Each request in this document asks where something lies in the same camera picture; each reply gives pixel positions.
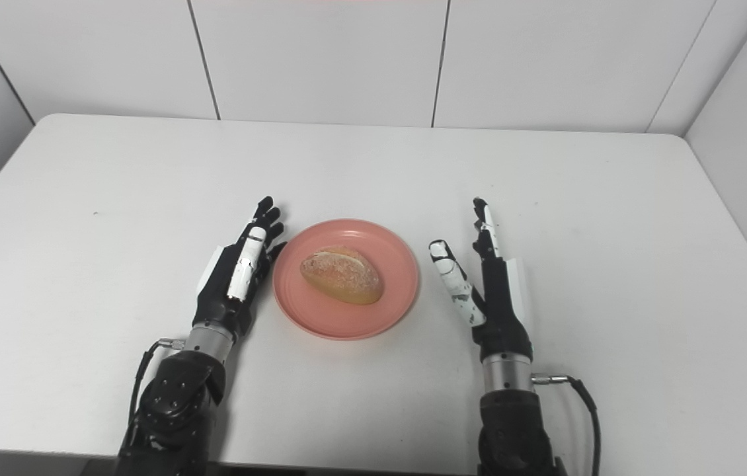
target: pink plate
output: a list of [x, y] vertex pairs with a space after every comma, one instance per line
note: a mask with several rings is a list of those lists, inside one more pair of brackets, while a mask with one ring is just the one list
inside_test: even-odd
[[[383, 283], [374, 304], [337, 301], [310, 286], [300, 263], [320, 248], [344, 245], [371, 262]], [[288, 242], [274, 266], [274, 295], [280, 308], [304, 331], [335, 340], [356, 340], [385, 331], [403, 317], [418, 290], [418, 265], [406, 243], [382, 226], [362, 220], [325, 221]]]

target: robotic hand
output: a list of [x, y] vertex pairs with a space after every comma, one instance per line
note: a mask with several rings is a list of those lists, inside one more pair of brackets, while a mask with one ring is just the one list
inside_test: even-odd
[[[232, 346], [249, 331], [256, 289], [285, 246], [280, 243], [270, 249], [283, 232], [279, 217], [280, 209], [270, 196], [259, 202], [238, 240], [212, 257], [188, 339], [162, 338], [144, 353], [116, 476], [205, 473], [214, 415], [225, 392], [223, 364]], [[141, 378], [159, 346], [180, 352], [160, 362], [136, 410]]]
[[479, 401], [483, 421], [479, 435], [479, 475], [566, 476], [561, 459], [553, 458], [533, 381], [561, 383], [570, 381], [570, 377], [531, 375], [533, 347], [526, 329], [515, 316], [510, 289], [510, 283], [518, 282], [510, 276], [518, 271], [500, 255], [488, 203], [476, 198], [473, 207], [479, 218], [474, 223], [479, 238], [473, 249], [482, 260], [485, 298], [468, 282], [445, 241], [433, 241], [429, 253], [480, 348], [485, 395]]

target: bread roll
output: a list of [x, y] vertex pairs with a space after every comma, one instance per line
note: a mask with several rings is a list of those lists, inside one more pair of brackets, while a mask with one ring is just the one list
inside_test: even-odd
[[348, 247], [325, 247], [300, 263], [300, 273], [315, 289], [350, 304], [373, 304], [382, 298], [374, 266]]

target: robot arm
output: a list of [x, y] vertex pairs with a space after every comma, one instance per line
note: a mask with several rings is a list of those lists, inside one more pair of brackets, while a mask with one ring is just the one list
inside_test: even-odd
[[[259, 202], [238, 240], [213, 256], [188, 338], [162, 338], [145, 352], [116, 476], [205, 473], [214, 418], [225, 392], [223, 364], [232, 346], [249, 331], [256, 289], [285, 246], [270, 248], [283, 232], [279, 217], [270, 196]], [[157, 346], [180, 352], [160, 362], [136, 409], [138, 385]]]
[[[560, 458], [553, 457], [549, 437], [543, 429], [541, 403], [533, 384], [569, 381], [579, 392], [576, 385], [581, 382], [567, 376], [533, 377], [531, 374], [533, 346], [524, 325], [515, 316], [510, 289], [510, 282], [516, 282], [510, 276], [518, 271], [500, 255], [488, 203], [476, 198], [473, 205], [479, 218], [474, 223], [479, 238], [473, 249], [482, 260], [485, 298], [468, 282], [445, 241], [433, 241], [429, 244], [429, 253], [459, 313], [471, 326], [473, 341], [480, 348], [485, 394], [479, 401], [483, 421], [479, 436], [479, 474], [565, 476], [564, 465]], [[590, 395], [588, 400], [593, 404]], [[595, 418], [596, 406], [593, 407]]]

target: black cable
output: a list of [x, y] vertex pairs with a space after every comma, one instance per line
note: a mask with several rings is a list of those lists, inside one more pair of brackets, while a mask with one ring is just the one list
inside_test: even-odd
[[141, 381], [144, 379], [144, 373], [147, 371], [147, 366], [150, 365], [150, 361], [153, 359], [153, 353], [159, 348], [159, 341], [153, 343], [147, 352], [141, 356], [141, 363], [138, 364], [138, 371], [136, 371], [136, 382], [132, 385], [132, 398], [130, 398], [130, 419], [128, 424], [132, 425], [132, 419], [136, 415], [136, 405], [138, 403], [138, 391], [141, 389]]
[[585, 404], [585, 407], [588, 407], [588, 412], [591, 413], [591, 425], [594, 426], [594, 458], [591, 464], [591, 476], [599, 476], [600, 452], [602, 452], [600, 440], [602, 433], [600, 432], [600, 418], [597, 416], [597, 403], [594, 402], [594, 398], [591, 398], [591, 394], [585, 388], [585, 383], [582, 380], [567, 376], [567, 381], [570, 382], [570, 386], [579, 394], [579, 397], [582, 398], [582, 403]]

